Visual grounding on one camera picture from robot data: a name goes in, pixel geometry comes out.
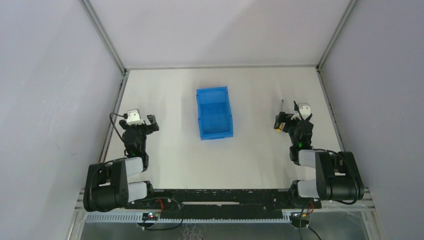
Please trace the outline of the black yellow screwdriver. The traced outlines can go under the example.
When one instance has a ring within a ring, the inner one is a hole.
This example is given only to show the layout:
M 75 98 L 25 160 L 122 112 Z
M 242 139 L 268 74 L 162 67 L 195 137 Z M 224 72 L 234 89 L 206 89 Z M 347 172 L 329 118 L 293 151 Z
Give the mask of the black yellow screwdriver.
M 276 130 L 278 132 L 280 132 L 282 130 L 282 128 L 283 128 L 282 127 L 283 122 L 281 120 L 281 116 L 282 116 L 283 110 L 284 110 L 284 100 L 282 99 L 281 100 L 281 110 L 280 110 L 279 114 L 275 117 L 275 120 L 276 120 L 276 124 L 275 125 L 277 126 Z

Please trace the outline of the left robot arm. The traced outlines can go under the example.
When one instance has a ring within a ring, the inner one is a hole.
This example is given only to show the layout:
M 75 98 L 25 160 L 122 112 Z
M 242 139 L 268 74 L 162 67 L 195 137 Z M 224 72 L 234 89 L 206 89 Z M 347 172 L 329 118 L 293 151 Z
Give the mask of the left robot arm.
M 147 136 L 160 129 L 156 117 L 148 115 L 149 123 L 146 123 L 134 110 L 122 118 L 119 125 L 124 130 L 121 136 L 124 156 L 88 167 L 83 196 L 83 206 L 88 212 L 109 212 L 153 195 L 150 181 L 130 183 L 129 177 L 149 167 Z

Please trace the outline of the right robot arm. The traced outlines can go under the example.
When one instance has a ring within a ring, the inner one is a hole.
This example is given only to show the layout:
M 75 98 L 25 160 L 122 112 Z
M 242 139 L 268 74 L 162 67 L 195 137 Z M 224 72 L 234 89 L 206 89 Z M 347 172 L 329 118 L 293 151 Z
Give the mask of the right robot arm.
M 281 111 L 276 115 L 274 129 L 290 137 L 289 158 L 297 166 L 314 169 L 312 180 L 293 183 L 300 198 L 336 201 L 353 205 L 362 200 L 365 187 L 357 162 L 351 151 L 313 148 L 311 117 Z

